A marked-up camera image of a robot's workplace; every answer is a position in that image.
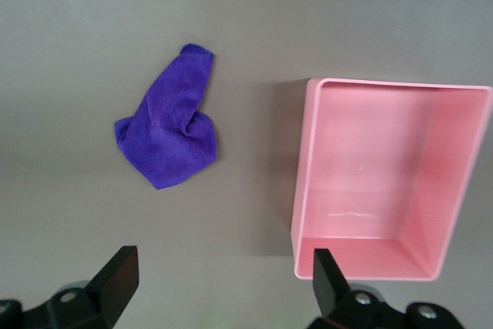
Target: pink plastic bin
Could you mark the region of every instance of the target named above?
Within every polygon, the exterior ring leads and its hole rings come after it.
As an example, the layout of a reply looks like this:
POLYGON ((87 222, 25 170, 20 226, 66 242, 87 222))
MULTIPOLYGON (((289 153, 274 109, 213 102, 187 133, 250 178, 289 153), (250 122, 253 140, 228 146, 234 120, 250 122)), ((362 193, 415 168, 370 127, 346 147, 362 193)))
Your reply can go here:
POLYGON ((349 279, 438 277, 491 112, 484 86, 307 84, 294 270, 328 248, 349 279))

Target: gray background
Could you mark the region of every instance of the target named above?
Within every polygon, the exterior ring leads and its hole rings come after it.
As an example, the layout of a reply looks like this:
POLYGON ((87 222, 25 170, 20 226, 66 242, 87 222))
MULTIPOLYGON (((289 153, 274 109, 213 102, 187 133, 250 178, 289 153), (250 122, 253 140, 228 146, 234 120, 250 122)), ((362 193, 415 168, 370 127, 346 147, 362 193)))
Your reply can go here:
MULTIPOLYGON (((493 0, 0 0, 0 296, 34 307, 137 244, 119 329, 306 327, 287 226, 304 83, 491 85, 492 31, 493 0), (216 54, 202 110, 220 156, 156 191, 112 124, 187 42, 216 54)), ((397 309, 491 327, 492 150, 490 124, 441 277, 370 282, 397 309)))

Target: crumpled towel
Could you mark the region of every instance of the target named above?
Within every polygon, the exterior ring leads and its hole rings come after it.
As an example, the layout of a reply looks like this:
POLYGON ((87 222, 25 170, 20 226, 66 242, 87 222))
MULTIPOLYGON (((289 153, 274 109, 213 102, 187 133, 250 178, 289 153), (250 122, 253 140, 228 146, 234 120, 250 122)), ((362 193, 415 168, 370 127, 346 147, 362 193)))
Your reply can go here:
POLYGON ((115 123, 125 158, 156 189, 182 183, 216 160, 216 134, 198 112, 213 53, 185 45, 147 91, 133 117, 115 123))

